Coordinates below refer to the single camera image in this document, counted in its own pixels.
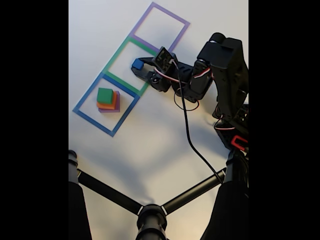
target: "green tape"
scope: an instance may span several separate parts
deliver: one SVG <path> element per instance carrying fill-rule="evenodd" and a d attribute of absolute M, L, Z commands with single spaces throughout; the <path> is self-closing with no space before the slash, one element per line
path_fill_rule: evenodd
<path fill-rule="evenodd" d="M 137 41 L 136 39 L 127 36 L 126 39 L 123 41 L 123 43 L 120 45 L 120 47 L 117 49 L 117 51 L 114 53 L 114 55 L 111 57 L 109 62 L 105 65 L 105 67 L 103 68 L 102 72 L 105 75 L 107 75 L 110 78 L 114 79 L 115 81 L 117 81 L 118 83 L 122 84 L 123 86 L 125 86 L 128 89 L 130 89 L 132 92 L 134 92 L 135 94 L 137 94 L 137 95 L 139 95 L 141 97 L 144 94 L 144 92 L 146 91 L 146 89 L 148 88 L 148 86 L 149 86 L 148 82 L 146 82 L 143 85 L 143 87 L 140 90 L 138 90 L 135 87 L 133 87 L 132 85 L 130 85 L 129 83 L 127 83 L 124 80 L 122 80 L 121 78 L 119 78 L 116 75 L 114 75 L 111 72 L 109 72 L 109 69 L 110 69 L 111 65 L 114 64 L 114 62 L 116 61 L 117 57 L 121 54 L 121 52 L 126 47 L 128 42 L 131 42 L 131 43 L 137 45 L 139 48 L 145 50 L 147 53 L 149 53 L 149 54 L 151 54 L 153 56 L 155 56 L 157 54 L 156 51 L 154 51 L 154 50 L 150 49 L 149 47 L 143 45 L 141 42 Z"/>
<path fill-rule="evenodd" d="M 149 87 L 149 83 L 146 82 L 143 87 L 141 88 L 141 90 L 137 93 L 140 97 L 142 96 L 142 94 L 144 94 L 144 92 L 146 91 L 146 89 Z"/>
<path fill-rule="evenodd" d="M 130 38 L 129 41 L 137 45 L 138 47 L 142 48 L 146 52 L 150 53 L 152 56 L 155 56 L 157 54 L 156 51 L 153 51 L 151 48 L 147 47 L 146 45 L 143 45 L 141 42 L 137 41 L 134 38 Z"/>
<path fill-rule="evenodd" d="M 135 87 L 131 86 L 129 83 L 126 83 L 125 81 L 123 81 L 121 78 L 117 77 L 116 75 L 112 74 L 111 72 L 107 71 L 105 73 L 105 75 L 109 76 L 110 78 L 112 78 L 113 80 L 117 81 L 118 83 L 122 84 L 123 86 L 125 86 L 127 89 L 130 89 L 132 92 L 134 92 L 135 94 L 138 95 L 139 90 L 136 89 Z"/>
<path fill-rule="evenodd" d="M 126 39 L 123 41 L 123 43 L 120 45 L 120 47 L 118 48 L 118 50 L 113 54 L 113 56 L 111 57 L 111 59 L 109 60 L 109 62 L 105 65 L 105 67 L 103 68 L 102 72 L 104 74 L 107 75 L 107 72 L 109 71 L 109 68 L 111 67 L 112 64 L 114 64 L 114 62 L 116 61 L 117 57 L 120 55 L 120 53 L 122 52 L 122 50 L 125 48 L 125 46 L 127 45 L 127 43 L 129 42 L 130 37 L 127 36 Z"/>

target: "purple square outline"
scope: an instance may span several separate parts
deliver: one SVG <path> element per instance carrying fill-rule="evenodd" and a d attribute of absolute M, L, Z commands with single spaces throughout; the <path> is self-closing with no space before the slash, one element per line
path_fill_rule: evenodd
<path fill-rule="evenodd" d="M 138 28 L 141 26 L 141 24 L 144 22 L 144 20 L 146 19 L 146 17 L 149 15 L 149 13 L 151 12 L 151 10 L 153 8 L 159 9 L 160 11 L 164 12 L 165 14 L 168 14 L 170 17 L 178 20 L 179 22 L 184 24 L 184 27 L 182 28 L 182 30 L 179 32 L 178 36 L 176 37 L 176 39 L 173 41 L 172 45 L 169 47 L 168 51 L 172 52 L 175 47 L 177 46 L 178 42 L 180 41 L 180 39 L 182 38 L 182 36 L 184 35 L 185 31 L 187 30 L 187 28 L 190 25 L 190 22 L 182 19 L 181 17 L 175 15 L 174 13 L 172 13 L 171 11 L 163 8 L 162 6 L 156 4 L 155 2 L 152 2 L 150 4 L 150 6 L 147 8 L 147 10 L 145 11 L 145 13 L 142 15 L 142 17 L 140 18 L 140 20 L 137 22 L 137 24 L 134 26 L 134 28 L 131 30 L 131 32 L 129 33 L 129 36 L 132 37 L 133 39 L 139 41 L 140 43 L 146 45 L 148 48 L 154 50 L 155 52 L 158 52 L 159 49 L 156 48 L 155 46 L 153 46 L 152 44 L 146 42 L 145 40 L 141 39 L 140 37 L 136 36 L 135 33 L 138 30 Z"/>

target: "purple cube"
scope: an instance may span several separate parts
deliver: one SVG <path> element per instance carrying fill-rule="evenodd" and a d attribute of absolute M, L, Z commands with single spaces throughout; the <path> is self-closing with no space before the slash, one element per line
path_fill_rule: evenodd
<path fill-rule="evenodd" d="M 120 93 L 118 91 L 115 91 L 115 92 L 116 92 L 115 109 L 111 110 L 111 109 L 98 108 L 100 113 L 118 113 L 118 112 L 120 112 Z"/>

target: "blue square outline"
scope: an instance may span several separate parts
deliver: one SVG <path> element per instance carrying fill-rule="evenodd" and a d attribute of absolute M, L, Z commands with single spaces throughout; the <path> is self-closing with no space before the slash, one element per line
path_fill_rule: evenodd
<path fill-rule="evenodd" d="M 106 81 L 108 81 L 109 83 L 115 85 L 116 87 L 120 88 L 121 90 L 123 90 L 124 92 L 126 92 L 127 94 L 129 94 L 131 97 L 133 97 L 133 101 L 131 102 L 131 104 L 129 105 L 129 107 L 125 110 L 124 114 L 122 115 L 122 117 L 120 118 L 120 120 L 117 122 L 117 124 L 115 125 L 115 127 L 113 128 L 113 130 L 110 130 L 108 128 L 106 128 L 105 126 L 103 126 L 102 124 L 98 123 L 96 120 L 93 120 L 91 117 L 89 117 L 88 115 L 86 115 L 85 113 L 83 113 L 82 111 L 80 111 L 80 107 L 82 106 L 82 104 L 85 102 L 85 100 L 88 98 L 89 94 L 95 89 L 95 87 L 97 86 L 97 84 L 99 83 L 99 81 L 101 79 L 104 79 Z M 128 89 L 127 87 L 123 86 L 122 84 L 120 84 L 119 82 L 115 81 L 114 79 L 112 79 L 110 76 L 105 75 L 103 72 L 101 72 L 96 79 L 93 81 L 93 83 L 91 84 L 91 86 L 89 87 L 89 89 L 85 92 L 85 94 L 82 96 L 82 98 L 80 99 L 80 101 L 75 105 L 74 109 L 72 110 L 74 113 L 76 113 L 77 115 L 79 115 L 80 117 L 82 117 L 83 119 L 87 120 L 89 123 L 91 123 L 92 125 L 96 126 L 98 129 L 104 131 L 106 134 L 110 135 L 111 137 L 114 137 L 114 135 L 116 134 L 116 132 L 118 131 L 118 129 L 120 128 L 120 126 L 122 125 L 122 123 L 125 121 L 125 119 L 127 118 L 127 116 L 129 115 L 129 113 L 131 112 L 131 110 L 134 108 L 134 106 L 137 104 L 138 100 L 140 99 L 140 96 L 137 95 L 136 93 L 134 93 L 133 91 L 131 91 L 130 89 Z"/>

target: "blue cube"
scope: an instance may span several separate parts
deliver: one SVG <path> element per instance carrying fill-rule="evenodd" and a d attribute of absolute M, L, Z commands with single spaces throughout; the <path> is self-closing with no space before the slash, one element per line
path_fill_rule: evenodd
<path fill-rule="evenodd" d="M 134 60 L 132 67 L 141 70 L 144 67 L 144 62 L 137 58 Z"/>

